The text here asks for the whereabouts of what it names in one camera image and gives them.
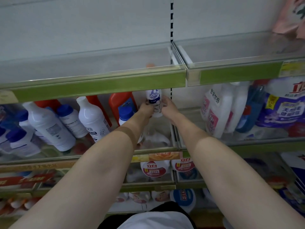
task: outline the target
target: hand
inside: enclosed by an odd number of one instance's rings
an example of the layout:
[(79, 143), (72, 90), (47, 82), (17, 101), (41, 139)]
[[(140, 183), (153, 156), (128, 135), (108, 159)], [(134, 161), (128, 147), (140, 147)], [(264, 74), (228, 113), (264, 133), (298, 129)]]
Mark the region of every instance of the hand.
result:
[(153, 111), (154, 111), (154, 106), (148, 104), (148, 101), (146, 101), (145, 103), (141, 104), (141, 106), (139, 108), (139, 112), (144, 115), (146, 124), (148, 124), (149, 118), (152, 117)]
[(179, 114), (179, 110), (167, 96), (163, 96), (162, 103), (164, 104), (161, 110), (162, 114), (169, 119), (173, 125), (175, 125), (174, 119)]

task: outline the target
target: pink package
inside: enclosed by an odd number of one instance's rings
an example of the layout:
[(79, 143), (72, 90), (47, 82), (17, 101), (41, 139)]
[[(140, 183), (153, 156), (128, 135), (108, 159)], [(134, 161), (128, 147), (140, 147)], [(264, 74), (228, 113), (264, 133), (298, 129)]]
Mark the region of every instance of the pink package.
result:
[(305, 38), (305, 0), (287, 0), (273, 27), (278, 34), (297, 33), (297, 38)]

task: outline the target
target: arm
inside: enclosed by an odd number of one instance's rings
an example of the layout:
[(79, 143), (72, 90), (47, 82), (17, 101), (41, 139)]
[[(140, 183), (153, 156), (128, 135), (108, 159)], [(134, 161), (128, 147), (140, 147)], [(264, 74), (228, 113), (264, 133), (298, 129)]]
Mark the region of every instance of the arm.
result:
[(10, 228), (96, 229), (119, 193), (137, 141), (152, 114), (153, 107), (142, 104), (123, 126), (87, 150)]
[(304, 228), (290, 207), (233, 150), (190, 122), (167, 97), (162, 113), (178, 127), (217, 206), (235, 229)]

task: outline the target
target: white shirt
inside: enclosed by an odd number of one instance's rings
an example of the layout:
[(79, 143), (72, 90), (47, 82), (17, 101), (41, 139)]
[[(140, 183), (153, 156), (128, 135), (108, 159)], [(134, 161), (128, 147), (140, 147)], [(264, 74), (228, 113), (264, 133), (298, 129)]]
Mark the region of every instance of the white shirt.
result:
[(145, 212), (131, 216), (118, 229), (193, 229), (190, 220), (176, 211)]

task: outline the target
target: red bottle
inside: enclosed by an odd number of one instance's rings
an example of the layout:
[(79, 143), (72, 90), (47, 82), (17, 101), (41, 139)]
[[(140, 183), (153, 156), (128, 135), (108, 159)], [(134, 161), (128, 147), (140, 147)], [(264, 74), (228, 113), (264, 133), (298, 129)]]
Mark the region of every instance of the red bottle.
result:
[(99, 107), (101, 109), (101, 111), (104, 114), (105, 119), (107, 120), (109, 126), (111, 127), (112, 123), (111, 123), (111, 121), (110, 121), (110, 119), (109, 119), (105, 109), (103, 108), (101, 102), (98, 100), (97, 95), (95, 95), (95, 96), (86, 96), (86, 98), (87, 98), (87, 100), (89, 101), (90, 104), (96, 105), (97, 107)]
[(120, 115), (119, 115), (120, 107), (128, 105), (132, 107), (135, 113), (138, 111), (138, 107), (137, 104), (135, 103), (135, 99), (132, 95), (132, 92), (113, 93), (109, 98), (109, 105), (118, 125), (120, 119)]
[(61, 106), (61, 103), (58, 100), (40, 100), (35, 101), (35, 104), (40, 108), (51, 108), (55, 113), (57, 109)]

